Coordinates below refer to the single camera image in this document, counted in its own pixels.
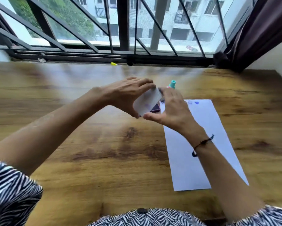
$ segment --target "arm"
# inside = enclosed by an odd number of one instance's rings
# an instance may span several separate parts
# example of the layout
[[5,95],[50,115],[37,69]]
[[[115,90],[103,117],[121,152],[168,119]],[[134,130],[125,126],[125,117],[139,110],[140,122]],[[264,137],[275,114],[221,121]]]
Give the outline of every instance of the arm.
[[135,77],[94,87],[0,141],[0,160],[31,175],[79,125],[106,105],[139,118],[133,102],[152,87],[152,80]]
[[[162,92],[165,98],[164,113],[146,113],[144,119],[179,132],[192,147],[208,139],[205,130],[194,120],[182,95],[171,88],[163,88]],[[229,221],[251,216],[264,207],[264,202],[240,178],[212,141],[198,146],[196,153]]]

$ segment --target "white card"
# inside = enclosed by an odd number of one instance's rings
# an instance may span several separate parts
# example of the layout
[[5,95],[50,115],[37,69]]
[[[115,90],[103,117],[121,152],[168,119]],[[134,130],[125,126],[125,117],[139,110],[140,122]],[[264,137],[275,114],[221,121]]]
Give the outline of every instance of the white card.
[[133,108],[140,116],[143,116],[145,113],[150,112],[154,108],[162,96],[163,95],[157,87],[150,89],[135,100]]
[[[245,173],[231,146],[227,133],[211,100],[185,100],[196,122],[201,125],[209,137],[214,134],[212,142],[226,158],[230,165],[248,184]],[[161,113],[165,110],[160,102]],[[210,183],[199,161],[194,158],[192,146],[178,132],[164,126],[166,147],[169,158],[172,183],[175,191],[210,189]]]

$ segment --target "black string bracelet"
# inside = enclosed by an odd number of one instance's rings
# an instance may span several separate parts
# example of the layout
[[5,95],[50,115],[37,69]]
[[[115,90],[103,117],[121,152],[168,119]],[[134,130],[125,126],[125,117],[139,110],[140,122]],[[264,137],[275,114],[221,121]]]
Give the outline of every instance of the black string bracelet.
[[[195,150],[198,146],[200,146],[200,145],[205,145],[208,141],[212,140],[213,138],[214,138],[214,134],[212,134],[212,136],[211,136],[209,139],[206,139],[206,140],[201,141],[200,144],[198,144],[198,145],[196,145],[196,146],[194,147],[194,150]],[[195,152],[194,150],[193,150],[193,152],[192,152],[192,156],[193,156],[193,157],[197,157],[197,154],[196,154],[196,152]]]

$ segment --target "wooden desk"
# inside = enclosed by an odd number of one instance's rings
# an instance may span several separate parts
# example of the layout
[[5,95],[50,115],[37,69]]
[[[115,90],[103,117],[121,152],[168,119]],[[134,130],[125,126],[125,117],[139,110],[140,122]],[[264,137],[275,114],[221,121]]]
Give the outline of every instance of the wooden desk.
[[[186,99],[212,99],[249,183],[282,206],[282,78],[276,72],[0,63],[0,140],[82,95],[128,76],[172,79]],[[103,215],[166,207],[223,217],[211,190],[173,191],[163,127],[106,107],[32,176],[44,187],[30,225],[86,225]]]

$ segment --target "button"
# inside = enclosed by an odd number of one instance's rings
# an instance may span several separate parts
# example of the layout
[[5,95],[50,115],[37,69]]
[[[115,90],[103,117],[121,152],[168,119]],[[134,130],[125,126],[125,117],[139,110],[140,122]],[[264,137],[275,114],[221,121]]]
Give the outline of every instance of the button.
[[140,214],[146,214],[148,211],[147,209],[137,209],[137,212]]

